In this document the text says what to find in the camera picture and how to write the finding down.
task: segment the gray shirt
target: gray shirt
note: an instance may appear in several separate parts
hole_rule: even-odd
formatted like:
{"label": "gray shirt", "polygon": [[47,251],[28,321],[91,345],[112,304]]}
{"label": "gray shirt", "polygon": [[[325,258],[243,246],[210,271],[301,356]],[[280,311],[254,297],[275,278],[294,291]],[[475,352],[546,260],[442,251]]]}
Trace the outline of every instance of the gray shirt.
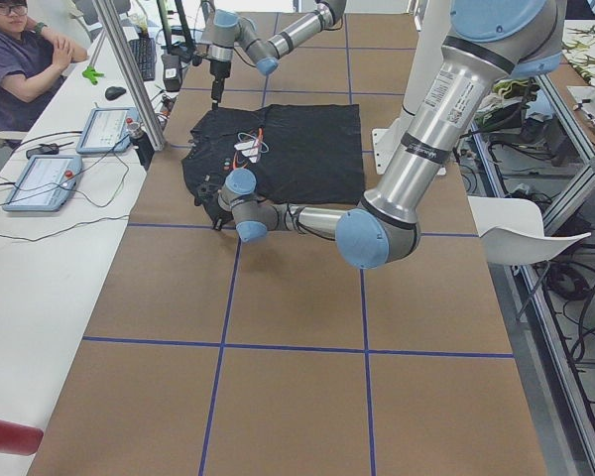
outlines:
{"label": "gray shirt", "polygon": [[[0,82],[9,74],[29,78],[41,73],[53,61],[53,45],[33,32],[23,32],[22,41],[0,32]],[[0,131],[28,131],[60,89],[59,77],[44,94],[27,103],[0,87]]]}

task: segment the keyboard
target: keyboard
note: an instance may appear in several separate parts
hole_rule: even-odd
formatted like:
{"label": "keyboard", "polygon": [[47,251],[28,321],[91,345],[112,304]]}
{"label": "keyboard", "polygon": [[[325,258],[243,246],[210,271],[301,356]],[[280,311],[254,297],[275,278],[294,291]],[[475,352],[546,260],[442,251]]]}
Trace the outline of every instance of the keyboard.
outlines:
{"label": "keyboard", "polygon": [[157,62],[157,52],[155,41],[152,38],[141,37],[137,40],[129,40],[128,46],[132,56],[137,62],[141,78],[144,81],[155,80],[155,64]]}

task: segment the computer mouse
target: computer mouse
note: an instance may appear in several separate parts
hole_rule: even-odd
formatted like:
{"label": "computer mouse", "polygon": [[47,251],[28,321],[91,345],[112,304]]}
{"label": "computer mouse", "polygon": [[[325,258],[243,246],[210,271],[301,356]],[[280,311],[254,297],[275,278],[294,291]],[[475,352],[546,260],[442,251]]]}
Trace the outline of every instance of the computer mouse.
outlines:
{"label": "computer mouse", "polygon": [[110,86],[108,89],[106,89],[104,95],[106,96],[106,99],[108,99],[109,101],[114,101],[116,98],[118,98],[119,96],[123,96],[125,93],[126,89],[124,87]]}

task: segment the white desk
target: white desk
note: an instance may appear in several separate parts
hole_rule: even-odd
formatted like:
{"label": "white desk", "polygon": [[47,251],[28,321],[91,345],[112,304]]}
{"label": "white desk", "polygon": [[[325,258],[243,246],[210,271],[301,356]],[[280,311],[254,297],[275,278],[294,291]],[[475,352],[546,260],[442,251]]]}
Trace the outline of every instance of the white desk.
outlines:
{"label": "white desk", "polygon": [[[87,64],[85,61],[74,67],[29,138],[81,130],[95,104],[133,105],[129,92],[115,101],[104,98],[108,86],[125,87],[108,42],[95,65],[105,73],[96,86],[81,76]],[[159,68],[161,62],[158,60],[157,64]],[[150,97],[159,92],[153,83],[146,83],[146,87]],[[77,137],[56,136],[40,142],[61,144],[69,140],[76,144]],[[26,148],[13,155],[1,177],[18,177],[26,163]],[[74,145],[62,152],[74,153]],[[123,188],[110,205],[97,208],[83,195],[76,194],[59,212],[43,217],[10,215],[0,207],[0,233],[37,238],[78,222],[127,215],[146,174],[134,151],[119,158],[127,167],[114,156],[107,157],[83,174],[78,187],[91,200],[102,204],[113,196],[127,171]],[[84,167],[96,161],[97,158],[84,158]],[[9,189],[0,187],[0,203]],[[126,223],[126,218],[103,221],[37,243],[0,238],[1,419],[46,428]],[[22,476],[32,460],[33,456],[0,454],[0,476]]]}

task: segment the green object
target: green object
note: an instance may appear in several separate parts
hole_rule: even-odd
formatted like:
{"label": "green object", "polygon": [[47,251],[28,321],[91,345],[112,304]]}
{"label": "green object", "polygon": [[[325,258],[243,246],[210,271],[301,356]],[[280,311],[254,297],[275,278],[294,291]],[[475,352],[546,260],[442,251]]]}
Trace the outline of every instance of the green object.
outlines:
{"label": "green object", "polygon": [[33,27],[33,31],[39,37],[42,35],[42,28],[47,27],[48,25],[44,22],[38,22],[35,27]]}
{"label": "green object", "polygon": [[103,72],[97,72],[93,66],[88,66],[81,75],[88,79],[92,84],[97,84],[99,82],[97,78],[103,76]]}

